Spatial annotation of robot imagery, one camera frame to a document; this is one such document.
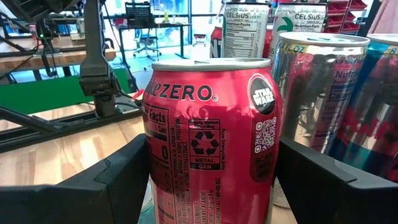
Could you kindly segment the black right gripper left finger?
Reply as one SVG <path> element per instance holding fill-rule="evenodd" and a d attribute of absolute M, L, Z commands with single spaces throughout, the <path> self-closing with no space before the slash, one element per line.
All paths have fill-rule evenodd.
<path fill-rule="evenodd" d="M 0 224 L 137 224 L 148 180 L 140 134 L 57 185 L 0 187 Z"/>

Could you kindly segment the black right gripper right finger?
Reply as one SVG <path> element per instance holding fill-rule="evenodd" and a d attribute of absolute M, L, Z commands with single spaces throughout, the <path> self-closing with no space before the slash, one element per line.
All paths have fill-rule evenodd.
<path fill-rule="evenodd" d="M 276 176 L 298 224 L 398 224 L 398 184 L 285 137 Z"/>

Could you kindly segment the blue silver Red Bull can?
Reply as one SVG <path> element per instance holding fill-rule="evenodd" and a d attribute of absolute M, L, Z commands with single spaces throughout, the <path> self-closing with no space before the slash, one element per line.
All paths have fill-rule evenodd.
<path fill-rule="evenodd" d="M 369 34 L 368 53 L 328 155 L 398 183 L 398 34 Z"/>
<path fill-rule="evenodd" d="M 330 149 L 369 43 L 355 35 L 280 34 L 272 73 L 283 99 L 283 137 L 320 153 Z"/>

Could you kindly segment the red cola can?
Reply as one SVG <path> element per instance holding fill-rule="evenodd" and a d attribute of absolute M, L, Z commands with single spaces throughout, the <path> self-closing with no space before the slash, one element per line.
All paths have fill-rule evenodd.
<path fill-rule="evenodd" d="M 282 115 L 270 61 L 152 69 L 142 112 L 156 224 L 270 224 Z"/>

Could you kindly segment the white Celsius can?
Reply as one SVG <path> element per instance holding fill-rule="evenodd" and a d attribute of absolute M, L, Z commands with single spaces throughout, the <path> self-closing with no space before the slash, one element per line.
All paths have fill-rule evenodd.
<path fill-rule="evenodd" d="M 279 4 L 274 16 L 268 58 L 274 59 L 281 33 L 321 32 L 325 18 L 326 3 L 284 2 Z"/>
<path fill-rule="evenodd" d="M 221 56 L 261 58 L 268 18 L 269 0 L 226 0 Z"/>

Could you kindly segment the green floor mat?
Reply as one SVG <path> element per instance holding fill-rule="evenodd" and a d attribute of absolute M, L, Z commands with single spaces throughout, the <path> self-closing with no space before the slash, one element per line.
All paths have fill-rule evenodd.
<path fill-rule="evenodd" d="M 24 114 L 93 101 L 81 90 L 78 76 L 0 86 L 0 106 Z"/>

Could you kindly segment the office chair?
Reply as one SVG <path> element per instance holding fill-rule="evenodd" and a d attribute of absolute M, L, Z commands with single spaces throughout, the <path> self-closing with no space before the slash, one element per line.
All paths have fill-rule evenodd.
<path fill-rule="evenodd" d="M 137 49 L 133 51 L 133 57 L 137 57 L 141 52 L 145 52 L 146 57 L 151 60 L 153 58 L 149 52 L 156 53 L 157 57 L 162 55 L 159 50 L 158 37 L 157 35 L 151 35 L 150 29 L 147 30 L 147 33 L 144 33 L 143 29 L 135 29 L 134 40 L 136 41 Z"/>

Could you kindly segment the red bin rack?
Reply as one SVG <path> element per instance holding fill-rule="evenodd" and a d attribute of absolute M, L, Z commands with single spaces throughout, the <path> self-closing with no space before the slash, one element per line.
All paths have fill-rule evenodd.
<path fill-rule="evenodd" d="M 324 33 L 357 35 L 365 24 L 367 9 L 364 0 L 327 0 Z"/>

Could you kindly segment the black desk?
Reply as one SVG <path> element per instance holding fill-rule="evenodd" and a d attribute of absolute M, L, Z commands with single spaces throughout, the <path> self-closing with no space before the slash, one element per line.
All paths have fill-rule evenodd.
<path fill-rule="evenodd" d="M 126 61 L 126 55 L 125 55 L 125 49 L 124 49 L 124 42 L 123 42 L 123 31 L 124 30 L 129 30 L 129 29 L 161 29 L 161 28 L 169 28 L 169 27 L 178 27 L 180 30 L 180 53 L 176 54 L 176 56 L 180 57 L 180 58 L 184 58 L 187 59 L 184 56 L 184 39 L 183 39 L 183 35 L 184 35 L 184 27 L 192 27 L 192 24 L 176 24 L 176 23 L 155 23 L 155 24 L 151 24 L 149 26 L 127 26 L 127 25 L 121 25 L 121 26 L 116 26 L 118 33 L 119 33 L 119 43 L 120 43 L 120 52 L 122 55 L 122 60 L 123 62 L 127 62 Z"/>

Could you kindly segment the black perforated crate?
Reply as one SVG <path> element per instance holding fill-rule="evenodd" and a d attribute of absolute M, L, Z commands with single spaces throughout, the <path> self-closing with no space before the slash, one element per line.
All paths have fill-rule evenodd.
<path fill-rule="evenodd" d="M 125 11 L 128 27 L 146 27 L 150 24 L 152 18 L 150 2 L 126 2 Z"/>

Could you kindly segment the wooden shelf black metal frame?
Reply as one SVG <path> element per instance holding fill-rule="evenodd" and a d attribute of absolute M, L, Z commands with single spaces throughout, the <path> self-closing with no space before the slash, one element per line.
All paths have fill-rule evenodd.
<path fill-rule="evenodd" d="M 141 117 L 0 154 L 0 186 L 57 184 L 144 132 Z"/>

